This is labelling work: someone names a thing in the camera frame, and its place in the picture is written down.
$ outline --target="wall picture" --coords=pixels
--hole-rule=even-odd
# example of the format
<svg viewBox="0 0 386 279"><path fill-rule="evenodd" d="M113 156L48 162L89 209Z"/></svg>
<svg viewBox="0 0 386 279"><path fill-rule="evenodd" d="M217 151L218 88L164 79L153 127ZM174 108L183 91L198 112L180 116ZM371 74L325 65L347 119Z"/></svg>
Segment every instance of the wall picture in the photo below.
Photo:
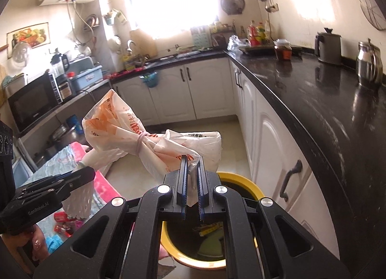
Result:
<svg viewBox="0 0 386 279"><path fill-rule="evenodd" d="M49 37L48 22L31 25L7 33L8 58L12 57L12 50L20 41L27 42L32 48L50 44L51 39Z"/></svg>

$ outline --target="silver screw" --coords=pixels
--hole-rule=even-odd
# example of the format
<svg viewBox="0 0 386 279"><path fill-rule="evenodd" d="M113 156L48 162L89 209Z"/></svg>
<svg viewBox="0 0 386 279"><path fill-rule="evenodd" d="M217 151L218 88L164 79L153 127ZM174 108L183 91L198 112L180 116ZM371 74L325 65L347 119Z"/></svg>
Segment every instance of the silver screw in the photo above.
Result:
<svg viewBox="0 0 386 279"><path fill-rule="evenodd" d="M270 207L273 205L273 200L270 198L264 197L260 200L260 203L265 207Z"/></svg>
<svg viewBox="0 0 386 279"><path fill-rule="evenodd" d="M162 193L162 194L165 194L165 193L167 193L167 192L170 191L170 186L168 186L168 185L166 185L166 184L163 184L163 185L161 185L161 186L159 186L159 187L157 188L157 191L160 192L160 193Z"/></svg>
<svg viewBox="0 0 386 279"><path fill-rule="evenodd" d="M124 200L123 200L122 197L116 197L116 198L114 198L114 199L111 201L111 204L112 204L113 206L118 207L118 206L121 206L121 205L123 204L123 202L124 202Z"/></svg>
<svg viewBox="0 0 386 279"><path fill-rule="evenodd" d="M216 186L215 191L219 194L224 194L228 192L228 188L226 186Z"/></svg>

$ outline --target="trash can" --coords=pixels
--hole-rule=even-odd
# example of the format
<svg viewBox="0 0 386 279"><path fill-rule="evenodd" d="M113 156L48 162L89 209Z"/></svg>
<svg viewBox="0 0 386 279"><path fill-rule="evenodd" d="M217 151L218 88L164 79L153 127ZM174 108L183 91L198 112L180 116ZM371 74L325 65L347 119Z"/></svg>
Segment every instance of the trash can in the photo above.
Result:
<svg viewBox="0 0 386 279"><path fill-rule="evenodd" d="M242 197L258 200L264 197L251 180L231 172L218 172L221 183ZM161 243L179 263L206 270L225 268L222 223L200 223L198 204L186 207L186 219L163 222Z"/></svg>

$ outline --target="black countertop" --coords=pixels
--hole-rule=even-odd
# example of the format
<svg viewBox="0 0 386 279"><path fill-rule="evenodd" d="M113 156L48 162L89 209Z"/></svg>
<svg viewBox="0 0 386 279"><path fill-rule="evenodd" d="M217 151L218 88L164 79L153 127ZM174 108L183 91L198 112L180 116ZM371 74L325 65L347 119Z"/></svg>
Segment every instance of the black countertop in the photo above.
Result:
<svg viewBox="0 0 386 279"><path fill-rule="evenodd" d="M296 140L323 192L340 258L353 278L384 277L386 264L386 88L358 86L355 71L310 54L278 62L274 55L212 50L170 58L111 80L228 56L275 109Z"/></svg>

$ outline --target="white cabinet door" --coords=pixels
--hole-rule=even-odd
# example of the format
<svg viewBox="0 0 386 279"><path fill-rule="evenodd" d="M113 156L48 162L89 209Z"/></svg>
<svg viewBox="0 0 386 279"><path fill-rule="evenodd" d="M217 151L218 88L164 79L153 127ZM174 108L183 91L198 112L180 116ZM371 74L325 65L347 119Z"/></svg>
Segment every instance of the white cabinet door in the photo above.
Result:
<svg viewBox="0 0 386 279"><path fill-rule="evenodd" d="M183 66L161 70L158 85L149 90L161 123L196 119Z"/></svg>
<svg viewBox="0 0 386 279"><path fill-rule="evenodd" d="M334 225L327 203L313 173L288 213L339 258Z"/></svg>
<svg viewBox="0 0 386 279"><path fill-rule="evenodd" d="M233 63L230 63L230 72L232 76L232 86L233 86L233 99L235 103L235 112L237 117L239 118L240 125L242 124L241 118L242 118L242 104L241 104L241 98L242 98L242 89L239 86L239 77L240 77L240 70L238 67Z"/></svg>
<svg viewBox="0 0 386 279"><path fill-rule="evenodd" d="M239 84L241 89L241 104L242 104L242 122L241 131L244 137L244 142L247 151L249 168L252 169L254 151L255 151L255 126L256 126L256 87L252 82L241 73L239 76Z"/></svg>
<svg viewBox="0 0 386 279"><path fill-rule="evenodd" d="M254 127L254 160L252 180L265 196L271 197L285 210L289 210L305 185L311 169L296 141L275 110L256 89L256 117ZM297 161L302 170L293 174L285 188L288 200L280 197L286 173Z"/></svg>
<svg viewBox="0 0 386 279"><path fill-rule="evenodd" d="M149 88L139 77L133 77L114 85L115 91L134 111L143 125L159 125Z"/></svg>
<svg viewBox="0 0 386 279"><path fill-rule="evenodd" d="M227 58L185 65L197 119L234 115L232 79Z"/></svg>

